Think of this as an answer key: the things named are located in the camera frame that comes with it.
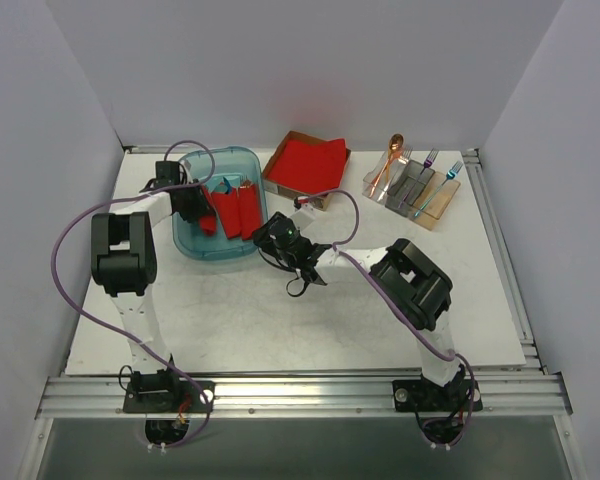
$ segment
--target fork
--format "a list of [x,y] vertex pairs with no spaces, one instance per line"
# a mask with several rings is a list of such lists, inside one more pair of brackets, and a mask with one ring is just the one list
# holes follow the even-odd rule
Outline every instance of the fork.
[[427,201],[422,204],[418,211],[413,215],[414,218],[418,218],[420,216],[423,210],[427,208],[427,205],[429,205],[429,202],[433,199],[433,197],[435,197],[436,194],[440,191],[440,189],[444,187],[445,183],[447,183],[449,180],[453,180],[458,176],[458,173],[460,173],[460,170],[462,170],[462,165],[464,164],[459,160],[453,164],[453,167],[451,167],[447,172],[447,178],[444,179],[444,182],[438,185],[438,188],[436,188],[435,191],[429,196],[429,198],[427,198]]
[[402,197],[402,200],[400,200],[400,205],[398,205],[398,209],[400,209],[402,207],[402,204],[405,202],[405,200],[411,193],[411,190],[413,190],[413,187],[415,187],[418,184],[418,182],[420,181],[420,178],[422,178],[422,174],[425,172],[425,170],[427,168],[431,168],[431,165],[433,165],[433,162],[436,161],[437,156],[438,156],[438,150],[435,148],[431,149],[431,151],[429,152],[429,155],[427,155],[427,158],[424,161],[424,168],[420,171],[420,174],[418,175],[418,178],[416,178],[415,183],[413,185],[411,185],[411,188],[409,189],[409,191],[404,195],[404,197]]
[[[406,163],[409,162],[410,158],[409,155],[411,155],[411,152],[413,151],[413,148],[410,145],[405,145],[404,150],[402,151],[402,153],[400,154],[399,158],[404,158]],[[390,179],[389,179],[389,169],[391,168],[391,165],[389,165],[387,167],[387,182],[385,183],[384,187],[382,188],[382,192],[380,192],[380,195],[378,196],[378,201],[382,200],[384,198],[384,196],[387,194],[387,191],[389,190],[390,187]]]

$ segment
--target teal object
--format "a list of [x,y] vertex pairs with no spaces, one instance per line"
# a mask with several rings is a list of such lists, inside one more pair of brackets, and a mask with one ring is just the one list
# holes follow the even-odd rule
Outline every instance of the teal object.
[[414,218],[418,218],[420,216],[420,214],[422,212],[424,212],[424,209],[427,208],[427,205],[429,205],[429,202],[431,200],[433,200],[433,197],[436,196],[436,194],[440,191],[440,189],[442,189],[442,187],[444,187],[445,184],[449,180],[453,180],[454,178],[456,178],[458,176],[458,173],[460,173],[460,170],[462,170],[462,165],[464,165],[464,164],[461,161],[457,161],[456,163],[453,164],[453,167],[451,167],[451,169],[447,172],[447,178],[444,179],[444,182],[442,182],[440,185],[438,185],[438,188],[436,188],[434,190],[434,192],[429,196],[427,201],[422,204],[422,206],[418,209],[418,211],[413,215]]
[[[245,180],[250,180],[258,186],[260,200],[260,213],[262,220],[269,218],[267,203],[262,187],[260,161],[255,153],[244,147],[227,147],[211,150],[216,160],[216,169],[213,176],[205,184],[209,192],[218,185],[229,183],[233,188],[238,188]],[[191,165],[192,178],[204,178],[209,175],[211,165],[209,155],[203,150],[188,153],[183,157]],[[227,239],[222,229],[220,219],[217,219],[218,229],[216,234],[206,236],[198,224],[190,224],[182,220],[179,214],[173,216],[173,242],[183,255],[196,260],[227,260],[243,257],[256,251],[256,246],[251,240],[244,241],[240,237]]]

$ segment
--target utensil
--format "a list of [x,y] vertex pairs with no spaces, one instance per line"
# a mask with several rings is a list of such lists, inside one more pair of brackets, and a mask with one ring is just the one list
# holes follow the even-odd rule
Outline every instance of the utensil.
[[404,137],[402,135],[400,135],[399,133],[394,133],[393,135],[391,135],[391,138],[389,139],[389,147],[387,148],[387,161],[384,163],[384,167],[382,167],[382,170],[380,170],[380,173],[378,173],[378,176],[373,180],[373,185],[371,186],[371,194],[369,195],[370,197],[373,197],[373,193],[375,192],[376,188],[378,187],[378,182],[380,181],[380,177],[382,177],[382,174],[386,171],[386,179],[387,182],[389,181],[389,166],[391,165],[391,162],[393,161],[393,154],[400,150],[402,148],[402,145],[404,144]]
[[427,208],[427,205],[429,205],[429,202],[433,199],[433,197],[435,197],[436,194],[440,191],[440,189],[444,187],[445,183],[447,183],[449,180],[453,180],[458,176],[458,173],[460,173],[460,170],[462,170],[462,165],[464,164],[459,160],[453,164],[453,167],[451,167],[447,172],[447,178],[444,179],[444,182],[438,185],[435,191],[429,196],[429,198],[427,198],[427,201],[422,204],[418,211],[413,215],[414,218],[418,218],[420,216],[424,209]]
[[398,208],[402,207],[402,204],[405,202],[405,200],[407,199],[407,197],[409,196],[409,194],[411,193],[411,190],[413,190],[413,187],[415,187],[418,182],[420,181],[420,179],[422,178],[422,174],[424,173],[424,171],[427,168],[431,168],[431,165],[433,165],[433,162],[436,161],[436,157],[438,156],[438,150],[433,148],[431,149],[431,151],[429,152],[429,155],[427,155],[427,158],[424,161],[424,168],[422,169],[422,171],[420,172],[420,174],[418,175],[418,178],[416,178],[416,181],[413,185],[411,185],[411,188],[409,189],[409,191],[404,195],[404,197],[402,197],[402,200],[400,200],[400,205],[398,205]]
[[[406,161],[405,161],[405,162],[403,162],[403,163],[407,163],[407,162],[410,160],[410,159],[409,159],[409,155],[411,155],[411,152],[412,152],[412,151],[413,151],[413,148],[412,148],[411,146],[409,146],[409,145],[406,145],[406,146],[404,147],[404,150],[403,150],[403,151],[402,151],[402,153],[400,154],[400,157],[398,157],[398,158],[404,158]],[[389,165],[387,166],[387,181],[385,182],[385,184],[384,184],[384,187],[383,187],[383,189],[382,189],[382,192],[380,193],[380,196],[378,197],[378,201],[381,201],[381,200],[384,198],[384,196],[385,196],[385,195],[387,195],[387,192],[388,192],[388,190],[389,190],[389,187],[391,186],[392,179],[390,179],[390,178],[389,178],[389,172],[390,172],[390,170],[391,170],[391,164],[389,164]]]

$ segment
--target gray floor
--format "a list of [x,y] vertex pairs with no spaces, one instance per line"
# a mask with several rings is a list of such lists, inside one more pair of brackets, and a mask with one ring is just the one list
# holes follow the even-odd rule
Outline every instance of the gray floor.
[[212,420],[198,441],[147,453],[135,420],[56,420],[41,479],[563,479],[551,417],[477,418],[457,449],[431,451],[412,417]]

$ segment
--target cardboard box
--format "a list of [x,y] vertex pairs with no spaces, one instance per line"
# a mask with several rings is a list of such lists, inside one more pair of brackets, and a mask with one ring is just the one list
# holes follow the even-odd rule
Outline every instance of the cardboard box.
[[[300,132],[294,132],[293,130],[291,130],[282,139],[282,141],[280,142],[280,145],[278,145],[278,148],[276,148],[276,151],[269,159],[267,166],[264,167],[264,170],[262,171],[262,184],[264,186],[264,189],[267,192],[275,193],[276,195],[280,195],[282,197],[290,198],[293,200],[296,197],[299,197],[302,195],[309,195],[309,194],[307,192],[300,192],[300,191],[294,190],[292,188],[285,187],[284,185],[279,185],[276,182],[268,179],[269,173],[271,172],[273,165],[278,161],[278,159],[280,158],[280,155],[282,155],[284,147],[287,145],[287,142],[291,139],[298,140],[298,141],[306,143],[308,145],[319,145],[321,143],[325,143],[327,140],[322,140],[321,138],[312,137],[311,135],[307,135],[307,134],[300,133]],[[349,163],[350,155],[351,155],[351,150],[349,150],[347,148],[347,158],[345,160],[345,171],[347,169],[347,164]],[[326,210],[327,206],[329,205],[329,202],[331,201],[332,196],[333,196],[333,193],[329,193],[327,195],[316,197],[311,200],[311,204],[318,210]]]

